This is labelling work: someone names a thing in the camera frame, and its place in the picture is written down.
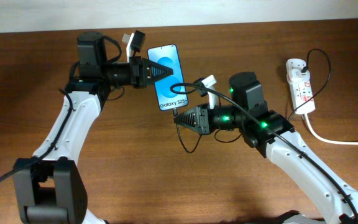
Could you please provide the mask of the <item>blue screen Galaxy smartphone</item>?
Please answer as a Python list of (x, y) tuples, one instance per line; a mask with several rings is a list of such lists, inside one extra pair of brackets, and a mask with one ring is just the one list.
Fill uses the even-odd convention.
[(161, 111), (166, 111), (187, 106), (188, 98), (186, 95), (179, 95), (170, 90), (172, 85), (184, 82), (177, 46), (175, 44), (170, 44), (149, 48), (147, 55), (149, 60), (173, 70), (173, 75), (155, 83), (159, 109)]

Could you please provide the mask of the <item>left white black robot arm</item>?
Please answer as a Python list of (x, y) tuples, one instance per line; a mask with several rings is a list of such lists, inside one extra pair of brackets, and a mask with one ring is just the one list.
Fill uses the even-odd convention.
[(62, 90), (63, 106), (42, 145), (28, 159), (16, 160), (14, 188), (22, 223), (104, 223), (88, 208), (88, 195), (77, 168), (84, 141), (113, 88), (145, 88), (172, 75), (171, 68), (138, 55), (145, 40), (139, 30), (125, 35), (126, 61), (107, 58), (100, 33), (77, 37), (78, 61)]

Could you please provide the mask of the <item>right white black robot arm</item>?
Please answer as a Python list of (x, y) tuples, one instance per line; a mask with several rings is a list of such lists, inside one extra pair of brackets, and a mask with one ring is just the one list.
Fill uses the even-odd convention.
[(209, 103), (174, 114), (177, 126), (200, 136), (238, 129), (244, 142), (283, 170), (314, 203), (326, 223), (358, 223), (358, 191), (336, 175), (282, 115), (269, 110), (255, 73), (229, 79), (230, 96), (213, 88), (214, 77), (190, 83)]

